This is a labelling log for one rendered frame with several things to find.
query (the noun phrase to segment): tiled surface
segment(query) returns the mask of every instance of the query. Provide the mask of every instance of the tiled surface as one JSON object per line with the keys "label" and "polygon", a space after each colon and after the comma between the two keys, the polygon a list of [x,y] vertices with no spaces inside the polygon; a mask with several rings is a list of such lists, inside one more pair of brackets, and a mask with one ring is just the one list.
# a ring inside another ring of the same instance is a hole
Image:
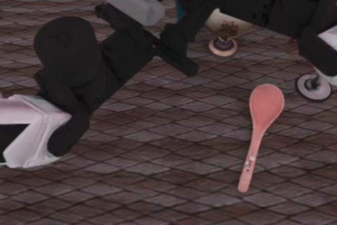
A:
{"label": "tiled surface", "polygon": [[[39,62],[32,40],[63,15],[110,28],[82,0],[0,1],[0,90],[34,94]],[[174,20],[167,16],[151,30]],[[229,58],[211,55],[200,32],[186,78],[152,61],[92,120],[71,154],[51,166],[0,169],[1,225],[336,225],[337,95],[309,103],[294,80],[311,72],[296,44],[265,30],[239,39]],[[251,189],[236,190],[251,133],[248,99],[260,83],[278,85],[284,113],[263,139]]]}

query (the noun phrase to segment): round base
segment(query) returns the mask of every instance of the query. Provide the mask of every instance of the round base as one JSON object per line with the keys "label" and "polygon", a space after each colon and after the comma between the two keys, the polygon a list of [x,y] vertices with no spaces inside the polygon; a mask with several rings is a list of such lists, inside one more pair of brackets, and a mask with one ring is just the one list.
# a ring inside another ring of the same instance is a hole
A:
{"label": "round base", "polygon": [[308,83],[315,77],[316,75],[314,74],[305,74],[300,76],[296,80],[295,88],[297,92],[307,100],[313,102],[325,101],[332,94],[331,85],[327,81],[321,79],[321,84],[316,89],[310,89]]}
{"label": "round base", "polygon": [[218,37],[214,38],[209,43],[211,52],[218,56],[231,56],[237,51],[237,43],[229,38],[227,41],[221,40]]}

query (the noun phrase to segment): spoon handle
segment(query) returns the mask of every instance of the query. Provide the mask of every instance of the spoon handle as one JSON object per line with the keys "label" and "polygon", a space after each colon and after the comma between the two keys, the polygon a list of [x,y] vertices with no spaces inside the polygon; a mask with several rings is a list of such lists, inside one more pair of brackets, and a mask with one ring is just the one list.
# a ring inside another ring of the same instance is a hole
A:
{"label": "spoon handle", "polygon": [[249,189],[249,185],[251,183],[253,172],[255,168],[255,163],[257,159],[257,154],[259,152],[261,140],[263,134],[256,134],[253,131],[251,144],[249,146],[249,150],[247,153],[246,160],[244,162],[244,166],[242,168],[238,190],[239,192],[246,192]]}

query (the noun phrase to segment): blue object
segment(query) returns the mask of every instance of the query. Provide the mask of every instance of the blue object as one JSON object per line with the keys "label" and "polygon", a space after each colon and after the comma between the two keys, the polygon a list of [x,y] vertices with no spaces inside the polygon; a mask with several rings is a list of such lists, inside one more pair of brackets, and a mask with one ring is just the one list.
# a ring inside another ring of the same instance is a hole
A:
{"label": "blue object", "polygon": [[184,17],[184,15],[185,15],[184,9],[180,6],[180,4],[177,1],[175,2],[175,10],[176,10],[176,13],[177,13],[178,20],[180,20],[182,17]]}

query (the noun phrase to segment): pink spoon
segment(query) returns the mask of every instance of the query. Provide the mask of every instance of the pink spoon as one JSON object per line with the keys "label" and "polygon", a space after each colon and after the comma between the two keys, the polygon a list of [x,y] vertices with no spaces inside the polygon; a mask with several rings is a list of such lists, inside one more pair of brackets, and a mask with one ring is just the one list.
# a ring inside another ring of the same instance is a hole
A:
{"label": "pink spoon", "polygon": [[257,154],[265,131],[280,116],[284,108],[282,91],[272,84],[262,84],[251,94],[249,107],[253,133],[248,154],[241,172],[238,190],[246,192],[252,180]]}

